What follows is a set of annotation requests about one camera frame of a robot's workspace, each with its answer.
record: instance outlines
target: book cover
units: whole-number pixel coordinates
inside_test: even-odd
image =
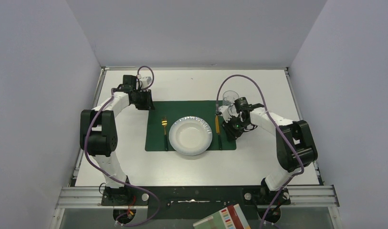
[[[229,205],[193,226],[194,229],[250,229],[239,204]]]

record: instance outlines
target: gray wall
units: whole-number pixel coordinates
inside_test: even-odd
[[[288,67],[326,0],[67,0],[102,66]]]
[[[99,64],[65,0],[0,1],[0,228],[47,228]]]
[[[328,0],[290,76],[345,228],[388,229],[388,0]]]

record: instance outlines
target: white table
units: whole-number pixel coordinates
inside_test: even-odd
[[[124,74],[136,71],[108,71],[98,104],[110,96],[110,89],[122,83]],[[142,76],[150,76],[142,71]],[[264,93],[268,108],[283,117],[299,120],[288,81],[283,70],[157,70],[152,89],[153,101],[215,100],[220,84],[232,74],[251,77]],[[224,91],[234,90],[249,103],[261,103],[256,87],[244,78],[227,81]],[[129,106],[116,117],[116,153],[123,171],[138,186],[221,186],[259,185],[279,166],[275,137],[258,128],[244,133],[234,151],[207,151],[199,156],[177,152],[146,152],[148,111]],[[98,186],[104,175],[82,159],[76,186]],[[291,185],[319,184],[313,165],[295,177]]]

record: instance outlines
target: paper plate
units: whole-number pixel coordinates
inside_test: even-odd
[[[168,139],[173,148],[184,155],[198,155],[210,146],[212,130],[202,118],[187,116],[170,128]]]

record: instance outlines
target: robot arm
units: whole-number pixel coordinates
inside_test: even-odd
[[[140,89],[146,88],[150,83],[151,78],[149,77],[140,79],[139,75],[124,75],[123,83],[115,88],[114,98],[101,112],[88,138],[88,153],[96,160],[99,167],[112,177],[127,183],[128,178],[122,171],[115,153],[118,141],[115,117],[130,104],[134,104],[138,110],[154,110],[151,90],[143,91]],[[82,149],[84,149],[85,136],[92,118],[108,100],[109,98],[92,110],[82,111],[80,121],[80,147]],[[107,176],[105,176],[105,181],[107,192],[115,193],[116,189],[124,188],[124,185]]]
[[[307,122],[293,121],[269,112],[280,130],[296,149],[304,166],[317,159],[317,150]],[[277,132],[274,124],[267,115],[262,104],[248,104],[245,97],[234,102],[234,107],[221,106],[219,114],[223,116],[222,127],[226,131],[228,140],[235,140],[246,132],[248,125],[255,125],[268,131],[276,137],[277,159],[280,167],[270,173],[262,181],[266,191],[277,191],[294,173],[300,171],[300,165],[288,145]]]

